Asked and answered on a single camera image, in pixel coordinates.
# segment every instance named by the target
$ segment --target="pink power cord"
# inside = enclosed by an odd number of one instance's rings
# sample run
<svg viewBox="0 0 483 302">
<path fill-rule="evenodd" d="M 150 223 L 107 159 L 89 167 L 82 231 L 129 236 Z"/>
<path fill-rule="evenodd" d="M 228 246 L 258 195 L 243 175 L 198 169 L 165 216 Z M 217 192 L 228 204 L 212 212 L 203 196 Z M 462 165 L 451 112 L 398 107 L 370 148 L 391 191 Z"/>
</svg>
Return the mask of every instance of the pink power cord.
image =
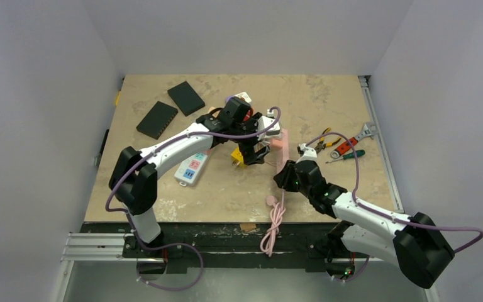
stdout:
<svg viewBox="0 0 483 302">
<path fill-rule="evenodd" d="M 271 143 L 271 146 L 280 148 L 280 155 L 277 158 L 277 173 L 279 173 L 282 171 L 282 168 L 290 157 L 288 148 L 288 131 L 283 129 L 281 140 L 274 140 Z M 284 207 L 284 193 L 285 191 L 282 190 L 280 203 L 273 195 L 269 195 L 265 198 L 267 205 L 272 206 L 273 208 L 271 209 L 269 215 L 271 218 L 271 227 L 265 232 L 265 235 L 260 242 L 260 250 L 269 257 L 271 257 L 273 254 L 273 246 L 275 246 L 275 240 L 279 234 L 279 225 L 282 223 L 282 216 L 284 215 L 284 212 L 286 212 L 286 208 Z"/>
</svg>

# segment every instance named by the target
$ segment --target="screwdriver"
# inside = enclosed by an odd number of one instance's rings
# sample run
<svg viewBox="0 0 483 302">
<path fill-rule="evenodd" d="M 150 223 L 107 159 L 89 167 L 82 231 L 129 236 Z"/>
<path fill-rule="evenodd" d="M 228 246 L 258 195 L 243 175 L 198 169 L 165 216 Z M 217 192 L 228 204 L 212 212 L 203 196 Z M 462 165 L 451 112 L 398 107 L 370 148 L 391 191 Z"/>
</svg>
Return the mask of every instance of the screwdriver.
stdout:
<svg viewBox="0 0 483 302">
<path fill-rule="evenodd" d="M 365 151 L 364 150 L 357 150 L 357 157 L 362 157 L 365 155 Z M 349 154 L 345 154 L 343 157 L 340 157 L 339 159 L 335 159 L 335 160 L 331 160 L 331 161 L 328 161 L 328 162 L 325 162 L 326 164 L 329 164 L 331 162 L 335 162 L 337 160 L 345 160 L 345 159 L 354 159 L 355 158 L 355 154 L 353 152 L 349 153 Z"/>
</svg>

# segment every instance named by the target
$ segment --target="wooden table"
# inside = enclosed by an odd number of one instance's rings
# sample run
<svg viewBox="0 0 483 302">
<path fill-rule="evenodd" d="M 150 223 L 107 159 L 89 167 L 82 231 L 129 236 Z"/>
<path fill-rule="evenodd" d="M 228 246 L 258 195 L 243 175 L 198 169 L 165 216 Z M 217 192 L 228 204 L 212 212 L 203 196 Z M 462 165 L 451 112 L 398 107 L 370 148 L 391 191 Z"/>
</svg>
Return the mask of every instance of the wooden table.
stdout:
<svg viewBox="0 0 483 302">
<path fill-rule="evenodd" d="M 150 108 L 162 101 L 175 106 L 167 89 L 188 81 L 204 99 L 205 108 L 173 119 L 157 141 L 136 131 L 137 124 Z M 161 142 L 187 128 L 210 106 L 220 107 L 225 97 L 246 91 L 256 111 L 271 106 L 282 110 L 282 127 L 288 129 L 290 157 L 297 159 L 298 143 L 308 142 L 330 126 L 352 137 L 370 120 L 358 77 L 355 75 L 128 75 L 125 77 L 119 103 L 99 166 L 84 221 L 126 221 L 121 213 L 108 213 L 104 203 L 109 194 L 108 181 L 119 153 L 127 146 L 136 150 Z M 360 159 L 358 196 L 383 208 L 394 210 L 389 182 L 380 156 L 377 140 L 364 139 L 358 148 L 366 151 Z M 158 221 L 177 222 L 269 222 L 270 207 L 265 197 L 279 196 L 272 180 L 275 167 L 253 165 L 234 168 L 228 142 L 214 148 L 206 168 L 195 187 L 182 187 L 173 177 L 178 165 L 158 180 L 158 198 L 154 205 Z M 330 150 L 319 154 L 318 164 L 328 182 L 348 189 L 355 184 L 353 160 L 325 164 Z M 274 162 L 275 154 L 266 159 Z M 112 207 L 119 206 L 113 200 Z M 328 222 L 332 218 L 316 212 L 300 193 L 286 193 L 283 222 Z"/>
</svg>

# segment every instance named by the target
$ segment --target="white wall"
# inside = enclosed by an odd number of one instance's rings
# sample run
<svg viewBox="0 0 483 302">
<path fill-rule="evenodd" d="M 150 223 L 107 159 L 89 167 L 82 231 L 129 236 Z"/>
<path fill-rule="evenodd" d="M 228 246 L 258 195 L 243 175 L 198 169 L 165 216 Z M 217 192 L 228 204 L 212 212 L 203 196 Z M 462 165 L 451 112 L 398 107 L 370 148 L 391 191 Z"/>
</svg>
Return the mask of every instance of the white wall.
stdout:
<svg viewBox="0 0 483 302">
<path fill-rule="evenodd" d="M 370 86 L 405 209 L 483 228 L 483 1 L 414 0 Z M 483 241 L 437 286 L 442 301 L 483 301 Z"/>
<path fill-rule="evenodd" d="M 371 74 L 411 2 L 84 0 L 125 74 Z"/>
<path fill-rule="evenodd" d="M 0 301 L 48 301 L 117 82 L 79 0 L 0 1 Z"/>
</svg>

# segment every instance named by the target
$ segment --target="red handle tool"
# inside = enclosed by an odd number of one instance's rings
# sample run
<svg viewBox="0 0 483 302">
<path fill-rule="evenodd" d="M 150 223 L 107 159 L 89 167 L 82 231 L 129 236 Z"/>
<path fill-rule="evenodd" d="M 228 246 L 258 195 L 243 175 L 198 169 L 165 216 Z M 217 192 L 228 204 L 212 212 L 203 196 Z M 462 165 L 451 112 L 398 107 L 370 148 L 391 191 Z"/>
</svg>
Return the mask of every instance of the red handle tool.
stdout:
<svg viewBox="0 0 483 302">
<path fill-rule="evenodd" d="M 349 138 L 349 140 L 351 141 L 353 146 L 356 146 L 358 144 L 358 140 L 354 137 Z M 341 143 L 341 145 L 339 145 L 338 148 L 334 149 L 334 151 L 332 151 L 332 154 L 335 154 L 334 152 L 336 152 L 338 154 L 338 156 L 336 156 L 336 158 L 338 158 L 338 157 L 342 156 L 343 154 L 345 154 L 349 150 L 351 150 L 351 145 L 349 145 L 349 143 L 346 141 L 346 142 Z"/>
<path fill-rule="evenodd" d="M 373 135 L 378 133 L 379 131 L 377 130 L 377 126 L 375 125 L 375 123 L 370 121 L 364 124 L 364 126 L 362 127 L 362 131 L 359 134 L 357 134 L 355 137 L 350 138 L 349 140 L 351 141 L 353 146 L 356 146 L 356 144 L 358 144 L 358 142 L 361 141 L 363 138 L 371 137 L 371 139 L 373 139 Z M 348 142 L 344 142 L 343 144 L 339 145 L 338 148 L 334 149 L 334 151 L 330 153 L 330 156 L 333 159 L 337 159 L 349 150 L 351 150 L 351 146 Z"/>
</svg>

